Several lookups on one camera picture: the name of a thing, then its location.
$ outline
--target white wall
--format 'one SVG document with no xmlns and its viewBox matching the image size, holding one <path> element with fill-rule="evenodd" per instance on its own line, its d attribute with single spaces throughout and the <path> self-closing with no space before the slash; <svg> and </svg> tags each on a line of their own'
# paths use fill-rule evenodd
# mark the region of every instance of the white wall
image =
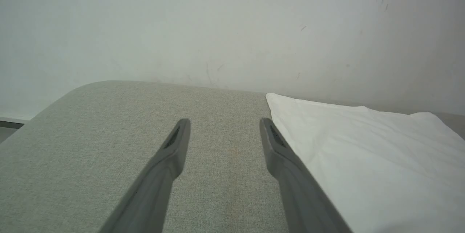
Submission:
<svg viewBox="0 0 465 233">
<path fill-rule="evenodd" d="M 465 0 L 0 0 L 0 117 L 100 80 L 465 114 Z"/>
</svg>

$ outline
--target gray cushion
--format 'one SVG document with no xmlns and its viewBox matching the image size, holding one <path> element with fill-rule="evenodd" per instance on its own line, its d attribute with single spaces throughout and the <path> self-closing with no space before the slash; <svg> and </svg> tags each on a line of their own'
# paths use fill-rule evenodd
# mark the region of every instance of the gray cushion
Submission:
<svg viewBox="0 0 465 233">
<path fill-rule="evenodd" d="M 0 231 L 96 232 L 180 118 L 191 119 L 165 232 L 286 232 L 264 163 L 264 94 L 108 81 L 73 90 L 0 144 Z"/>
</svg>

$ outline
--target floor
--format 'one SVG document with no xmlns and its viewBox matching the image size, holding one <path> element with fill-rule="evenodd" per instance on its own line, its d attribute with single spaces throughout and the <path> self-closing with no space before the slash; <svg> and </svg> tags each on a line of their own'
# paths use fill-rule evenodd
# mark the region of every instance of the floor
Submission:
<svg viewBox="0 0 465 233">
<path fill-rule="evenodd" d="M 17 129 L 0 127 L 0 143 L 7 139 L 7 137 L 11 136 L 11 134 L 15 133 L 15 131 L 17 131 Z"/>
</svg>

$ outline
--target white baseboard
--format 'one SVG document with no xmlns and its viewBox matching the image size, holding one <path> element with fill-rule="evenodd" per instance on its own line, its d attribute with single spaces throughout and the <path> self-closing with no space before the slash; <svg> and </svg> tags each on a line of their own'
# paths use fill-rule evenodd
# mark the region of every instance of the white baseboard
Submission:
<svg viewBox="0 0 465 233">
<path fill-rule="evenodd" d="M 11 117 L 0 117 L 0 121 L 26 124 L 29 120 L 28 119 L 11 118 Z"/>
</svg>

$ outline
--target white cloth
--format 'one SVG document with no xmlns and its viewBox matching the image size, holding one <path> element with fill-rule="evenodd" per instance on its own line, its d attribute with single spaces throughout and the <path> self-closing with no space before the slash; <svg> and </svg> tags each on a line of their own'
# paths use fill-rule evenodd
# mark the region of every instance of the white cloth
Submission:
<svg viewBox="0 0 465 233">
<path fill-rule="evenodd" d="M 464 232 L 465 141 L 437 116 L 266 99 L 354 233 Z"/>
</svg>

